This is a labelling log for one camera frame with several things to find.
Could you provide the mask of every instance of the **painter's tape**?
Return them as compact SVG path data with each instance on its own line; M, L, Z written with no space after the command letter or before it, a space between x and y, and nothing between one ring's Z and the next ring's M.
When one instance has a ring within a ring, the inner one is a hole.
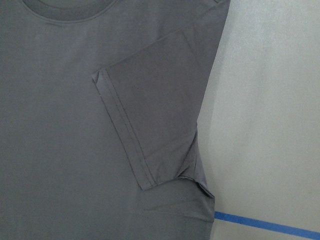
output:
M214 218L219 219L219 220L223 220L223 221L227 221L227 222L247 225L247 226L251 226L251 227L255 227L255 228L275 231L275 232L279 232L279 233L283 233L283 234L290 234L290 235L303 237L303 238L307 238L307 239L320 240L320 232L316 232L316 231L309 231L309 230L305 230L305 229L301 229L301 228L280 225L280 224L256 220L256 219L252 219L252 218L248 218L248 217L231 215L231 214L227 214L227 213L223 213L223 212L219 212L219 211L216 211L214 213Z

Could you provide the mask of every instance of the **short sleeve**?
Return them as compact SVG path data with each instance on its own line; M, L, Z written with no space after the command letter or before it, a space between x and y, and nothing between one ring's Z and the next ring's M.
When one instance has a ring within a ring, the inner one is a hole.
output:
M186 26L91 75L144 191L185 178L214 198L197 119L229 4L216 2Z

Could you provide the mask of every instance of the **crew neck collar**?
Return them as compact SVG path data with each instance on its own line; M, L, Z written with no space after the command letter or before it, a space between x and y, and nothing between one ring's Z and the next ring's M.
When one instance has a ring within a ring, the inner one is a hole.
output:
M98 0L84 6L61 8L40 0L18 0L24 8L36 17L54 23L81 23L98 17L118 0Z

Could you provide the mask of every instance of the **t-shirt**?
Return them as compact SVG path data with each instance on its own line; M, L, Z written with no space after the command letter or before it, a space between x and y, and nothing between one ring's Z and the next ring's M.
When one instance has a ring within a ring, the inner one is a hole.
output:
M0 239L208 240L197 119L230 0L80 2L0 2Z

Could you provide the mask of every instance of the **white surface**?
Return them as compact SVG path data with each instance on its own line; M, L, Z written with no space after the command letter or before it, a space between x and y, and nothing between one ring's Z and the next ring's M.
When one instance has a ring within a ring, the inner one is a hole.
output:
M231 0L198 138L216 211L320 232L319 0ZM302 239L213 229L213 240Z

